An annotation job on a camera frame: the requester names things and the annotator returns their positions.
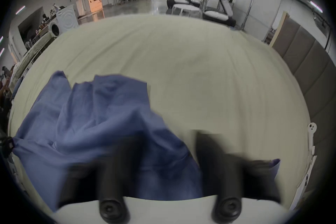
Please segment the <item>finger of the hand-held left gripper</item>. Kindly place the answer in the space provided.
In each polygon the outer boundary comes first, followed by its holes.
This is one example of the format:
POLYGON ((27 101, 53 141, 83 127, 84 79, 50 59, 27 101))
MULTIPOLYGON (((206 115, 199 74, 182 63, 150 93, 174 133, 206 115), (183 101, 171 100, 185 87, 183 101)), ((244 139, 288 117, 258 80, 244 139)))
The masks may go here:
POLYGON ((12 137, 0 137, 0 151, 3 156, 9 156, 14 149, 12 137))

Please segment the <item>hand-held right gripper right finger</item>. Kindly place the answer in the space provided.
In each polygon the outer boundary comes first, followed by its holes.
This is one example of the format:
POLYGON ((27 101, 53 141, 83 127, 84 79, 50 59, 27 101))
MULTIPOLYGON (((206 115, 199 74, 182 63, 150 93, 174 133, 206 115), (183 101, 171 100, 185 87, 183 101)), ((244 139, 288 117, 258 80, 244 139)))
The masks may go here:
POLYGON ((201 130, 195 134, 203 196, 216 196, 211 214, 214 222, 228 224, 237 220, 243 209, 242 198, 281 203, 274 161, 226 153, 211 134, 201 130))

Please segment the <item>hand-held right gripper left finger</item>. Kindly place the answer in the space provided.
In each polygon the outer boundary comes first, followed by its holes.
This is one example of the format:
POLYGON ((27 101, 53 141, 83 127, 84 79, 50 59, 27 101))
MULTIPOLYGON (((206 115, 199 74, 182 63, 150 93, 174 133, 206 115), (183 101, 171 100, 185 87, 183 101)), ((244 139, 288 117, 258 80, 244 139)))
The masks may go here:
POLYGON ((135 193, 144 148, 144 136, 128 136, 118 141, 110 154, 71 165, 61 188, 59 209, 97 200, 106 223, 127 223, 130 214, 124 197, 135 193))

